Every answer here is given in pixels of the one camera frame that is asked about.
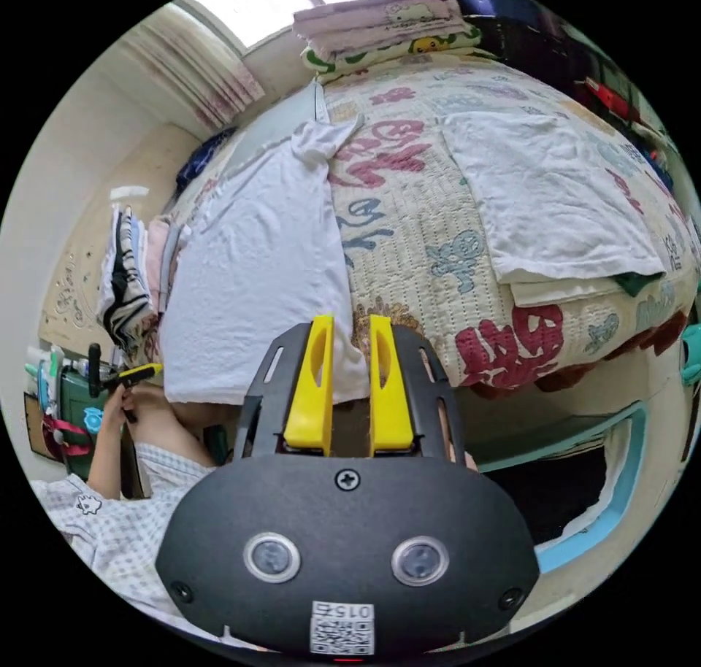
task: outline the folded blanket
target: folded blanket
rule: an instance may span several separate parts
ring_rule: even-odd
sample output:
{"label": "folded blanket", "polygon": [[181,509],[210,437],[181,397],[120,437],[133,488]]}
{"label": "folded blanket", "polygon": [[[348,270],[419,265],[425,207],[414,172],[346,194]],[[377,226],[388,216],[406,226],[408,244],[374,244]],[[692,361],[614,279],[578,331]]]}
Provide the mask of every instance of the folded blanket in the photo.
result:
{"label": "folded blanket", "polygon": [[[342,1],[340,3],[328,3],[325,5],[318,5],[313,8],[308,8],[306,10],[299,10],[294,13],[294,25],[297,23],[305,22],[306,20],[317,20],[319,18],[325,18],[327,15],[333,15],[340,12],[349,12],[354,10],[364,10],[373,8],[376,6],[392,5],[396,3],[404,3],[406,1],[414,0],[355,0],[355,1]],[[430,0],[430,1],[450,1],[450,0]]]}
{"label": "folded blanket", "polygon": [[456,34],[470,36],[475,29],[461,18],[443,18],[329,32],[310,37],[307,42],[319,57],[333,61],[335,58],[357,56],[371,49],[393,47],[401,42],[423,37],[447,37]]}
{"label": "folded blanket", "polygon": [[322,5],[294,14],[292,31],[309,39],[330,32],[459,16],[451,0],[359,0]]}
{"label": "folded blanket", "polygon": [[370,48],[355,55],[329,56],[324,58],[311,47],[302,52],[302,63],[317,74],[325,76],[343,76],[376,63],[399,59],[417,54],[430,54],[446,50],[472,50],[482,38],[482,33],[473,26],[469,31],[448,34],[445,32],[427,34],[417,39],[405,40],[395,45]]}

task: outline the white towel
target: white towel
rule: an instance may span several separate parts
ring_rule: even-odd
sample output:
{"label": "white towel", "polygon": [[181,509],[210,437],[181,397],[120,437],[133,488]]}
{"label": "white towel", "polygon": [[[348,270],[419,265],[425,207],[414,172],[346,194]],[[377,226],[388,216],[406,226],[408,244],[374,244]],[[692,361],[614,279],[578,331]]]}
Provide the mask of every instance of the white towel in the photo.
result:
{"label": "white towel", "polygon": [[547,282],[512,282],[509,288],[513,303],[517,307],[566,304],[614,293],[623,294],[621,286],[611,278],[591,280],[564,278]]}
{"label": "white towel", "polygon": [[510,109],[439,124],[500,284],[664,272],[642,218],[568,121]]}
{"label": "white towel", "polygon": [[326,178],[360,124],[304,123],[220,179],[180,254],[159,333],[170,401],[241,404],[272,341],[329,312],[334,399],[367,396]]}
{"label": "white towel", "polygon": [[119,222],[119,205],[112,206],[112,222],[110,223],[110,236],[107,239],[107,250],[104,253],[101,266],[100,294],[95,307],[95,318],[102,326],[104,313],[115,303],[115,294],[112,290],[112,272],[115,269],[115,257],[117,255],[117,224]]}

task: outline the hand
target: hand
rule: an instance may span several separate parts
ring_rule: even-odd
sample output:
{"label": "hand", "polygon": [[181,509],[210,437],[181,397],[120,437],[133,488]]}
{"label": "hand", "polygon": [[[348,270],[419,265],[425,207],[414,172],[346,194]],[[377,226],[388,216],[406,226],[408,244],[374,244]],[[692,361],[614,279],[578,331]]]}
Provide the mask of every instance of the hand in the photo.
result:
{"label": "hand", "polygon": [[109,431],[120,431],[122,424],[126,422],[125,411],[130,411],[134,408],[134,398],[131,390],[124,388],[124,385],[119,385],[117,389],[110,395],[104,403],[102,410],[102,428]]}

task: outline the wall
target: wall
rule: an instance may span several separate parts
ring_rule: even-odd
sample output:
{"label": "wall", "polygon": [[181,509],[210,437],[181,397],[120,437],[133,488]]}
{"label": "wall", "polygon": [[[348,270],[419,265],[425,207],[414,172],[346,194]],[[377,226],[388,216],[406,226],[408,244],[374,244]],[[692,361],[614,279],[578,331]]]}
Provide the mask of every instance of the wall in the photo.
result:
{"label": "wall", "polygon": [[20,170],[0,227],[3,310],[2,414],[31,479],[58,479],[63,466],[32,453],[24,421],[26,348],[37,343],[42,301],[65,238],[114,167],[158,124],[94,68],[49,117]]}

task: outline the folded clothes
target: folded clothes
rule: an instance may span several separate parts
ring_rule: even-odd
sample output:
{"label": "folded clothes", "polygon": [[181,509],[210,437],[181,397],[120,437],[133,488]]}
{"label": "folded clothes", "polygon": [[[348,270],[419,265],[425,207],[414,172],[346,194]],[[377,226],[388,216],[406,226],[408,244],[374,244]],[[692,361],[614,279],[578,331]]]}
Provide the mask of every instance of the folded clothes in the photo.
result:
{"label": "folded clothes", "polygon": [[102,276],[96,319],[127,359],[138,349],[144,320],[155,314],[144,281],[146,237],[143,224],[133,221],[131,207],[113,214],[103,262],[109,272]]}
{"label": "folded clothes", "polygon": [[636,297],[646,285],[659,280],[663,275],[664,273],[653,275],[621,273],[610,278],[564,278],[543,282],[517,282],[511,283],[509,288],[517,307],[539,307],[603,297],[620,290],[631,297]]}
{"label": "folded clothes", "polygon": [[146,280],[148,281],[148,290],[151,294],[151,302],[154,310],[157,312],[160,312],[161,265],[169,229],[170,224],[159,217],[151,220],[148,225]]}
{"label": "folded clothes", "polygon": [[392,47],[400,42],[422,38],[464,34],[474,28],[461,18],[444,18],[425,22],[398,23],[396,26],[366,27],[315,35],[307,41],[316,54],[327,61],[361,55],[371,49]]}
{"label": "folded clothes", "polygon": [[358,69],[366,69],[373,64],[391,61],[392,59],[400,59],[415,54],[435,54],[436,52],[448,50],[460,49],[461,53],[464,54],[474,53],[491,57],[487,52],[475,49],[481,39],[482,33],[476,27],[472,27],[469,31],[463,30],[457,34],[434,32],[418,39],[399,42],[396,45],[368,49],[353,56],[339,57],[333,55],[327,59],[320,57],[311,47],[306,47],[302,52],[302,63],[308,69],[312,69],[318,74],[342,75]]}
{"label": "folded clothes", "polygon": [[373,27],[402,20],[447,18],[458,9],[451,0],[356,0],[299,10],[292,31],[309,37],[329,30]]}

